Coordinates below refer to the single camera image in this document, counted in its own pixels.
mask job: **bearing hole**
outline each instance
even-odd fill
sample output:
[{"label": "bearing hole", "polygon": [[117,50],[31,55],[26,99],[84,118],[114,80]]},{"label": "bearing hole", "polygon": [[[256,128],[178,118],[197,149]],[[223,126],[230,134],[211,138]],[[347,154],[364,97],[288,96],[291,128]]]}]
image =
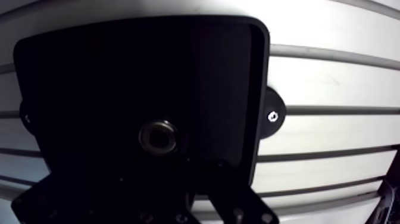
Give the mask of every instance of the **bearing hole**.
[{"label": "bearing hole", "polygon": [[168,135],[160,130],[153,130],[149,136],[149,143],[153,147],[165,148],[170,143],[170,138]]}]

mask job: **horizontal groove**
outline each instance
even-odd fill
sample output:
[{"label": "horizontal groove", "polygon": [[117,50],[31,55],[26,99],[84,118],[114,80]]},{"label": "horizontal groove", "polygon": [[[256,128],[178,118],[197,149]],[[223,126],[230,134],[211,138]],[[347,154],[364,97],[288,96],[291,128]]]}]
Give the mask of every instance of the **horizontal groove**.
[{"label": "horizontal groove", "polygon": [[18,110],[0,112],[0,119],[19,119],[19,118],[20,118],[20,112]]},{"label": "horizontal groove", "polygon": [[331,1],[340,2],[346,5],[352,5],[358,8],[363,8],[365,10],[369,10],[375,13],[379,13],[400,20],[400,11],[388,7],[387,5],[382,5],[381,3],[378,2],[366,1],[366,0],[331,0]]},{"label": "horizontal groove", "polygon": [[349,155],[362,155],[369,153],[381,153],[385,151],[392,151],[391,147],[379,147],[379,148],[363,148],[354,150],[339,150],[339,151],[328,151],[320,153],[299,153],[299,154],[282,154],[282,155],[261,155],[257,157],[257,163],[268,163],[277,161],[296,161],[296,160],[313,160],[318,158],[332,158],[332,157],[343,157]]},{"label": "horizontal groove", "polygon": [[[321,203],[315,203],[315,204],[307,204],[303,206],[293,206],[293,207],[285,207],[285,208],[279,208],[279,209],[274,209],[275,214],[278,216],[284,216],[284,215],[290,215],[290,214],[303,214],[303,213],[308,213],[310,212],[318,212],[318,211],[323,211],[327,209],[333,209],[336,207],[343,207],[348,204],[353,204],[353,203],[359,203],[362,201],[366,201],[372,198],[376,198],[379,195],[376,192],[371,192],[369,194],[364,194],[364,195],[359,195],[355,197],[349,197],[349,198],[344,198],[344,199],[339,199],[339,200],[334,200],[334,201],[325,201]],[[218,215],[216,211],[206,211],[206,212],[195,212],[195,216],[202,221],[206,220],[221,220],[221,217]]]},{"label": "horizontal groove", "polygon": [[287,115],[378,115],[400,114],[398,107],[287,106]]},{"label": "horizontal groove", "polygon": [[11,148],[0,148],[0,154],[6,155],[17,155],[23,157],[34,157],[34,158],[42,158],[42,153],[39,151],[30,151],[30,150],[16,150]]},{"label": "horizontal groove", "polygon": [[72,0],[38,0],[31,2],[0,14],[0,23],[51,7],[52,4],[63,4],[68,1]]},{"label": "horizontal groove", "polygon": [[[296,189],[296,190],[290,190],[290,191],[258,193],[258,196],[260,196],[261,198],[268,198],[268,197],[279,197],[279,196],[288,196],[288,195],[295,195],[295,194],[307,194],[307,193],[313,193],[313,192],[318,192],[318,191],[328,191],[328,190],[333,190],[333,189],[338,189],[338,188],[346,188],[349,186],[356,186],[356,185],[361,185],[361,184],[365,184],[365,183],[380,181],[382,179],[383,179],[383,177],[377,177],[377,178],[370,178],[370,179],[365,179],[365,180],[361,180],[361,181],[352,181],[352,182],[339,183],[339,184],[334,184],[334,185],[318,186],[315,188],[304,188],[304,189]],[[206,195],[196,195],[195,199],[196,200],[208,200],[208,197]]]},{"label": "horizontal groove", "polygon": [[400,61],[331,49],[271,44],[271,56],[308,58],[400,70]]},{"label": "horizontal groove", "polygon": [[0,66],[0,74],[6,74],[15,71],[14,63],[4,64]]},{"label": "horizontal groove", "polygon": [[18,178],[11,178],[9,176],[2,176],[2,175],[0,175],[0,180],[12,182],[12,183],[19,183],[19,184],[28,185],[28,186],[33,186],[34,184],[36,184],[36,182],[34,182],[34,181],[26,181],[26,180],[22,180],[22,179],[18,179]]}]

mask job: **slatwall panel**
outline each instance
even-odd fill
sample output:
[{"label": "slatwall panel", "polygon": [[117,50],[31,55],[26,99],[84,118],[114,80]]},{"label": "slatwall panel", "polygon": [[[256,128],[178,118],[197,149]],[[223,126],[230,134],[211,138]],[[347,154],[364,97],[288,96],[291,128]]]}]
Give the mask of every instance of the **slatwall panel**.
[{"label": "slatwall panel", "polygon": [[50,2],[37,12],[0,21],[3,31],[0,65],[13,61],[13,46],[21,38],[79,24],[170,14],[250,15],[266,24],[274,44],[335,49],[400,60],[400,52],[393,50],[400,44],[398,20],[338,2],[115,0],[109,4],[108,0],[70,0]]},{"label": "slatwall panel", "polygon": [[384,176],[396,151],[345,157],[257,163],[256,192],[288,191]]},{"label": "slatwall panel", "polygon": [[38,0],[1,0],[0,1],[0,14],[9,12],[19,7],[25,6],[29,3],[36,2]]},{"label": "slatwall panel", "polygon": [[400,143],[400,115],[287,116],[258,155],[316,153]]},{"label": "slatwall panel", "polygon": [[400,107],[400,71],[303,58],[271,57],[268,85],[287,105]]},{"label": "slatwall panel", "polygon": [[0,74],[0,113],[18,111],[22,96],[15,72]]},{"label": "slatwall panel", "polygon": [[[252,187],[274,195],[264,201],[277,212],[375,192],[396,154],[388,147],[400,144],[400,21],[394,16],[328,0],[69,0],[14,10],[32,2],[0,2],[0,189],[22,192],[48,174],[41,158],[2,154],[38,150],[18,119],[21,94],[10,69],[15,43],[51,30],[152,15],[250,15],[268,27],[268,86],[282,96],[289,115],[275,135],[261,140]],[[9,10],[16,13],[1,15]],[[364,223],[378,200],[279,216],[290,224]],[[208,201],[194,209],[213,210]],[[10,210],[1,210],[0,224],[16,222]]]},{"label": "slatwall panel", "polygon": [[[379,189],[382,181],[374,181],[361,185],[348,186],[325,191],[311,193],[290,194],[285,196],[263,197],[262,200],[273,209],[282,207],[301,206],[304,204],[321,203],[324,201],[340,200],[343,198],[354,197],[360,194],[374,192]],[[193,204],[193,211],[197,213],[215,211],[213,205],[208,200],[198,200]]]},{"label": "slatwall panel", "polygon": [[19,118],[0,119],[0,140],[0,148],[39,150],[35,137],[26,130]]},{"label": "slatwall panel", "polygon": [[[364,224],[377,203],[379,197],[355,197],[345,200],[318,203],[301,208],[278,209],[280,223],[282,224],[321,224],[321,223],[351,223]],[[203,224],[222,224],[219,217],[209,219],[205,217]]]},{"label": "slatwall panel", "polygon": [[11,202],[0,199],[0,224],[19,224],[11,210]]},{"label": "slatwall panel", "polygon": [[396,10],[400,10],[400,2],[398,0],[372,0],[374,2],[378,2],[382,5],[387,5],[388,7],[394,8]]}]

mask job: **white slatwall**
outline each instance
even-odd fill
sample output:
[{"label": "white slatwall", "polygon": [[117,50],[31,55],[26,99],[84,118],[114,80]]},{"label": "white slatwall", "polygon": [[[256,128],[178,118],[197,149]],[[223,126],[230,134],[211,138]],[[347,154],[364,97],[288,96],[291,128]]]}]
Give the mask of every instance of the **white slatwall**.
[{"label": "white slatwall", "polygon": [[0,139],[0,148],[39,150],[35,137],[26,130],[20,119],[0,119]]},{"label": "white slatwall", "polygon": [[316,153],[400,143],[400,115],[287,116],[258,155]]},{"label": "white slatwall", "polygon": [[0,30],[3,31],[0,64],[11,63],[15,43],[31,35],[98,21],[171,14],[250,15],[265,23],[271,33],[271,43],[335,49],[400,60],[400,52],[394,50],[400,46],[400,21],[338,2],[115,0],[109,4],[108,0],[70,0],[51,3],[40,11],[0,21]]},{"label": "white slatwall", "polygon": [[0,74],[0,111],[20,109],[22,96],[15,72]]},{"label": "white slatwall", "polygon": [[38,0],[1,0],[0,1],[0,14],[6,13],[18,7],[22,7]]},{"label": "white slatwall", "polygon": [[374,2],[381,3],[382,5],[387,5],[388,7],[400,10],[400,2],[398,0],[372,0]]},{"label": "white slatwall", "polygon": [[[390,7],[390,0],[375,0]],[[272,44],[312,47],[400,61],[400,21],[328,0],[69,0],[37,2],[33,10],[1,14],[36,0],[0,2],[0,66],[13,62],[15,43],[51,30],[122,18],[153,15],[250,15],[268,27]],[[400,71],[326,60],[270,57],[268,85],[285,103],[301,108],[400,108]],[[15,73],[0,74],[0,115],[19,110]],[[260,142],[264,158],[289,154],[359,150],[400,144],[400,114],[293,115]],[[0,119],[0,148],[37,151],[37,143],[19,119]],[[384,176],[396,151],[258,163],[253,189],[259,193],[325,187]],[[48,174],[40,158],[0,154],[0,176],[39,181]],[[340,200],[377,191],[381,181],[345,188],[264,198],[274,208]],[[0,188],[28,186],[0,181]],[[280,216],[282,223],[364,223],[378,198],[351,206]],[[17,223],[9,202],[0,200],[0,224]],[[197,201],[196,211],[212,211]]]},{"label": "white slatwall", "polygon": [[[297,211],[291,214],[285,214],[282,210],[279,214],[281,224],[321,224],[321,223],[351,223],[364,224],[368,216],[377,206],[379,198],[372,198],[356,203],[342,204],[329,208],[310,207],[303,211]],[[203,224],[222,224],[220,220],[207,220]]]},{"label": "white slatwall", "polygon": [[[349,186],[326,191],[316,191],[312,193],[290,194],[285,196],[264,197],[262,200],[273,209],[282,207],[301,206],[304,204],[321,203],[324,201],[340,200],[343,198],[354,197],[360,194],[374,192],[379,189],[382,181],[375,181],[361,185]],[[193,204],[195,212],[215,211],[213,205],[208,200],[198,200]]]},{"label": "white slatwall", "polygon": [[287,105],[400,107],[398,83],[400,71],[333,61],[271,57],[268,68]]},{"label": "white slatwall", "polygon": [[257,163],[256,192],[288,191],[383,176],[396,151],[312,160]]}]

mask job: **screw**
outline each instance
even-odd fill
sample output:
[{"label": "screw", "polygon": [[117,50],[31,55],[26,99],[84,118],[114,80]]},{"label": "screw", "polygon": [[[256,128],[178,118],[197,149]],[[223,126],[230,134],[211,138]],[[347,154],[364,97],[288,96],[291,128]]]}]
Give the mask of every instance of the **screw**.
[{"label": "screw", "polygon": [[175,217],[176,221],[180,224],[184,224],[185,222],[188,221],[188,217],[182,215],[182,214],[177,214]]},{"label": "screw", "polygon": [[26,120],[26,122],[30,123],[28,114],[25,115],[25,120]]},{"label": "screw", "polygon": [[154,217],[149,213],[142,213],[140,214],[139,218],[141,219],[141,221],[147,224],[151,223],[154,219]]},{"label": "screw", "polygon": [[264,223],[269,224],[269,223],[271,223],[271,221],[272,221],[272,215],[265,213],[265,214],[263,214],[263,215],[261,216],[261,220],[262,220]]},{"label": "screw", "polygon": [[236,218],[236,224],[241,224],[243,221],[243,211],[242,209],[234,209],[233,214]]},{"label": "screw", "polygon": [[276,122],[279,118],[279,115],[277,112],[272,111],[270,114],[268,114],[268,120],[272,123]]},{"label": "screw", "polygon": [[50,214],[50,219],[53,219],[55,216],[57,216],[56,210],[54,210],[53,213]]}]

